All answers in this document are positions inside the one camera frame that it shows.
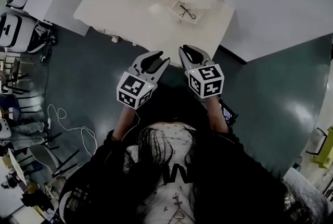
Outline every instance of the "teal floor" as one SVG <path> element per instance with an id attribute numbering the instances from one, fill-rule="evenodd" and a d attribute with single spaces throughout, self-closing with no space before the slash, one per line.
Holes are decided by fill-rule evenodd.
<path id="1" fill-rule="evenodd" d="M 63 107 L 66 127 L 88 126 L 97 135 L 99 145 L 112 130 L 122 105 L 116 99 L 121 74 L 135 57 L 146 50 L 140 46 L 88 31 L 82 37 L 59 29 L 58 45 L 49 64 L 47 105 Z M 224 102 L 239 114 L 234 133 L 246 152 L 276 177 L 282 177 L 304 148 L 322 106 L 331 56 L 330 37 L 323 37 L 241 65 L 220 50 L 214 61 L 225 75 Z M 32 56 L 38 63 L 39 54 Z M 46 67 L 36 65 L 32 75 L 35 89 L 42 94 Z M 170 85 L 184 80 L 182 69 L 169 67 L 163 80 Z M 52 133 L 57 138 L 58 156 L 69 156 L 80 149 L 74 161 L 83 164 L 89 155 L 79 131 L 65 132 L 53 118 Z M 93 152 L 94 141 L 85 137 Z"/>

